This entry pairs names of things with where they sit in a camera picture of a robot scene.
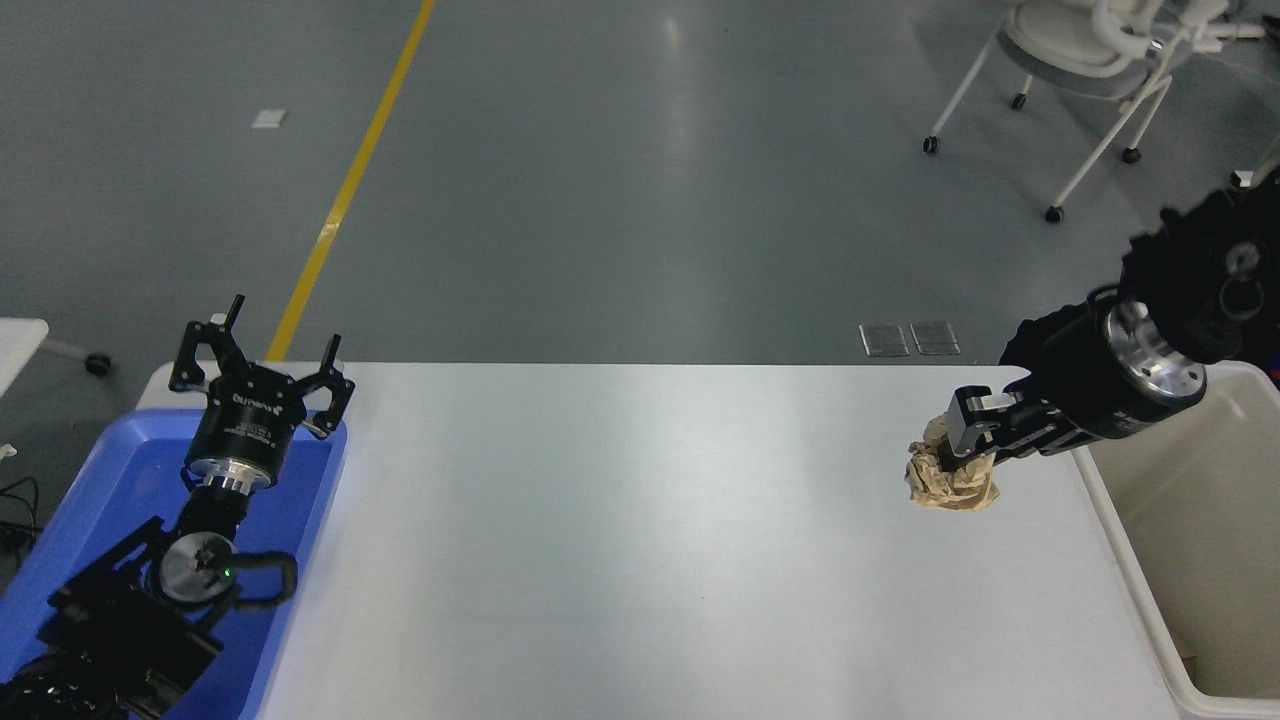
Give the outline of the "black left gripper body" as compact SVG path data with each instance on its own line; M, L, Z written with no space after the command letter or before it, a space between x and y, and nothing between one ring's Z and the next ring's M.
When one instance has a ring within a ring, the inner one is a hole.
M234 460L256 471L280 471L305 402L294 378L251 363L225 372L209 387L207 406L186 455L186 466Z

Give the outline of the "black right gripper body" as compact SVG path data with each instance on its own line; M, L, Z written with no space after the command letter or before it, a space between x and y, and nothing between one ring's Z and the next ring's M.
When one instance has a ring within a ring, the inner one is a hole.
M1089 443L1123 439L1165 420L1169 404L1139 389L1117 361L1105 322L1115 299L1066 305L1025 319L1005 345L998 363L1028 377L1012 384L1030 404L1012 424L1037 430L1037 443Z

